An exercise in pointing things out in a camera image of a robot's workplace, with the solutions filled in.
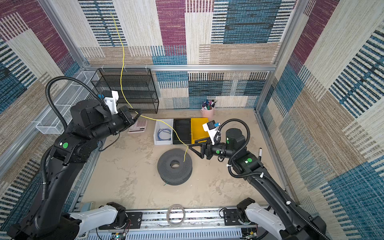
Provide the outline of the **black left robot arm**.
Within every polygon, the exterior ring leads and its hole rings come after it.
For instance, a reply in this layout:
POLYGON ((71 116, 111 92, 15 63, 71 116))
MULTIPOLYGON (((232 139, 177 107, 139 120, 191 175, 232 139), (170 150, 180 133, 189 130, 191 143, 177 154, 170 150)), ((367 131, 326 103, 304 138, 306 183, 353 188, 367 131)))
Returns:
POLYGON ((123 106, 112 113, 103 99, 93 94, 91 99, 71 108, 72 120, 67 123, 51 98, 51 87, 63 77, 55 77, 46 85, 47 101, 61 121, 64 132, 42 156, 42 185, 27 215, 20 223, 9 227, 13 240, 74 240, 83 233, 101 226, 125 228, 126 209, 111 202, 84 212, 82 215, 63 213, 62 209, 79 172, 87 163, 98 143, 131 127, 142 114, 132 116, 132 109, 123 106))

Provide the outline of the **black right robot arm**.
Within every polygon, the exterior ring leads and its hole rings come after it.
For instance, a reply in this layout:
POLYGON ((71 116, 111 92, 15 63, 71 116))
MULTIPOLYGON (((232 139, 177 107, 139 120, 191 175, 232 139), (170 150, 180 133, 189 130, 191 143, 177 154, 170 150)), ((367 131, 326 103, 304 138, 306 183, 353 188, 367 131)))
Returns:
POLYGON ((256 156, 247 150, 251 132, 240 119, 229 119, 222 124, 210 121, 203 125, 209 137, 189 145, 201 159, 218 156, 228 159, 231 177, 244 179, 267 201, 274 213, 247 198, 237 205, 239 222, 256 223, 278 240, 327 240, 327 225, 317 216, 312 217, 300 207, 269 174, 262 163, 262 149, 256 156))

